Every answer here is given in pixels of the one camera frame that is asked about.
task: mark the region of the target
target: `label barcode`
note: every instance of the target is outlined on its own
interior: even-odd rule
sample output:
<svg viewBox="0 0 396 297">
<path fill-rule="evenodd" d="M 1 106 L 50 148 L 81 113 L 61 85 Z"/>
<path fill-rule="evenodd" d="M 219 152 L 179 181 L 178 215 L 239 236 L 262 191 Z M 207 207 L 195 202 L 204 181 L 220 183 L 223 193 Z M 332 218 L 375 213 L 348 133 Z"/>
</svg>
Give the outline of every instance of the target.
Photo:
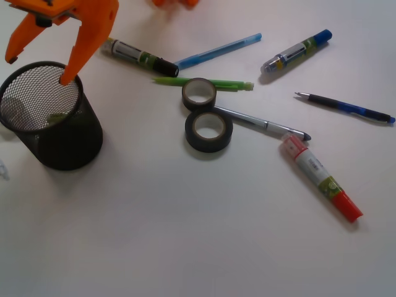
<svg viewBox="0 0 396 297">
<path fill-rule="evenodd" d="M 309 164 L 314 168 L 316 171 L 319 170 L 319 166 L 316 164 L 316 162 L 313 159 L 308 160 Z"/>
</svg>

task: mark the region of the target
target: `orange plastic part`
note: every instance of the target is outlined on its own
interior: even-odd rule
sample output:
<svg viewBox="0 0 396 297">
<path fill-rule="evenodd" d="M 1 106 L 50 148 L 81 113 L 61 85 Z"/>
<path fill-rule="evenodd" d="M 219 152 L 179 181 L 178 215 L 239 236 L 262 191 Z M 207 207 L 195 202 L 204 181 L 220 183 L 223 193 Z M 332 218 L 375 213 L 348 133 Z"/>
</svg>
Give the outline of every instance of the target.
<svg viewBox="0 0 396 297">
<path fill-rule="evenodd" d="M 118 11 L 118 0 L 6 0 L 29 11 L 11 35 L 6 61 L 13 63 L 18 55 L 45 28 L 36 25 L 40 15 L 56 25 L 65 22 L 69 15 L 81 21 L 77 41 L 72 49 L 60 83 L 67 85 L 79 73 L 94 52 L 106 41 Z"/>
<path fill-rule="evenodd" d="M 161 6 L 162 4 L 165 3 L 165 0 L 152 0 L 152 1 L 156 6 Z M 195 6 L 199 2 L 199 0 L 180 0 L 180 2 L 183 2 L 188 6 Z"/>
</svg>

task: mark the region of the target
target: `mechanical pencil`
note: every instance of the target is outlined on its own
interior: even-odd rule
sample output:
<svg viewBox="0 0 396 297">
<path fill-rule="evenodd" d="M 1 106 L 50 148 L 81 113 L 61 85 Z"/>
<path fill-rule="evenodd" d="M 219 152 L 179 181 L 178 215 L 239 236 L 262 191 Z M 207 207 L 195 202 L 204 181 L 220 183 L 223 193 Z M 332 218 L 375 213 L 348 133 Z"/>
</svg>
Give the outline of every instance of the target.
<svg viewBox="0 0 396 297">
<path fill-rule="evenodd" d="M 251 44 L 258 42 L 260 40 L 261 40 L 261 33 L 258 33 L 258 34 L 249 36 L 247 38 L 238 40 L 236 42 L 232 42 L 228 45 L 223 45 L 219 48 L 215 48 L 210 51 L 206 51 L 202 54 L 195 54 L 191 57 L 180 60 L 180 61 L 176 62 L 175 64 L 179 66 L 180 70 L 182 70 L 182 69 L 200 64 L 202 62 L 208 61 L 210 59 L 216 58 L 223 54 L 229 53 L 230 51 L 238 50 L 240 48 L 243 48 L 244 46 L 251 45 Z"/>
<path fill-rule="evenodd" d="M 356 113 L 368 119 L 374 119 L 376 121 L 387 122 L 391 124 L 395 122 L 395 118 L 389 116 L 388 114 L 379 113 L 374 110 L 368 110 L 363 107 L 359 107 L 356 105 L 348 104 L 345 102 L 341 102 L 313 94 L 307 94 L 307 93 L 295 93 L 295 94 L 299 95 L 303 99 L 307 99 L 307 101 L 324 105 L 330 108 L 334 108 L 336 110 L 342 110 L 346 113 Z"/>
<path fill-rule="evenodd" d="M 297 60 L 305 54 L 309 54 L 318 46 L 328 42 L 332 36 L 332 32 L 324 30 L 308 39 L 305 39 L 301 43 L 282 51 L 271 60 L 265 62 L 261 67 L 261 73 L 265 74 L 282 70 L 289 65 L 289 63 Z"/>
<path fill-rule="evenodd" d="M 345 194 L 345 191 L 327 172 L 322 163 L 313 153 L 293 134 L 282 137 L 282 146 L 295 160 L 301 171 L 317 186 L 317 188 L 331 201 L 331 203 L 353 223 L 362 212 Z"/>
<path fill-rule="evenodd" d="M 183 85 L 186 84 L 190 79 L 186 79 L 184 77 L 157 77 L 153 79 L 156 83 L 158 84 L 163 84 L 163 85 L 177 85 L 182 87 Z M 235 82 L 232 80 L 213 80 L 209 79 L 216 88 L 225 88 L 227 89 L 228 87 L 231 87 L 233 90 L 236 89 L 238 90 L 246 90 L 246 91 L 251 91 L 253 90 L 254 83 L 252 82 Z"/>
<path fill-rule="evenodd" d="M 154 56 L 146 51 L 141 51 L 119 40 L 109 38 L 101 46 L 101 50 L 114 57 L 118 57 L 147 69 L 152 69 L 167 76 L 176 77 L 179 67 L 162 58 Z"/>
</svg>

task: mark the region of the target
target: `black mesh pen holder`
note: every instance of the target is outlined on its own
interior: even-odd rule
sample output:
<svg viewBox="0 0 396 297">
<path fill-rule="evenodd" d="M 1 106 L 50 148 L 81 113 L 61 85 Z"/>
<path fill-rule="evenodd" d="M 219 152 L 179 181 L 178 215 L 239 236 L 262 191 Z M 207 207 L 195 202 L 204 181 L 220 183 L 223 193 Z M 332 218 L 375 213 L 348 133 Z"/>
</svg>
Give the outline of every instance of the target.
<svg viewBox="0 0 396 297">
<path fill-rule="evenodd" d="M 59 83 L 64 67 L 46 61 L 15 71 L 0 88 L 0 122 L 42 164 L 74 170 L 98 154 L 103 131 L 79 77 Z"/>
</svg>

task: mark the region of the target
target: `light blue pen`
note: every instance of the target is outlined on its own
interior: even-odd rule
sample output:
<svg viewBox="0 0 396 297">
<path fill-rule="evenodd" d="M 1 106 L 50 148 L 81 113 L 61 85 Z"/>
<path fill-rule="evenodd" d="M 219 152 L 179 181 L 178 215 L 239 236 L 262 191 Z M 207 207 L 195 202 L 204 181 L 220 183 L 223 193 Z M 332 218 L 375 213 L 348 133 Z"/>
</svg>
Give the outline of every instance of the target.
<svg viewBox="0 0 396 297">
<path fill-rule="evenodd" d="M 223 54 L 229 53 L 230 51 L 238 50 L 240 48 L 243 48 L 244 46 L 251 45 L 251 44 L 258 42 L 260 40 L 261 40 L 261 33 L 258 33 L 258 34 L 249 36 L 247 38 L 238 40 L 236 42 L 232 42 L 228 45 L 223 45 L 219 48 L 215 48 L 210 51 L 206 51 L 202 54 L 195 54 L 191 57 L 188 57 L 186 59 L 175 62 L 175 64 L 179 66 L 179 70 L 182 70 L 182 69 L 200 64 L 202 62 L 208 61 L 210 59 L 216 58 Z"/>
</svg>

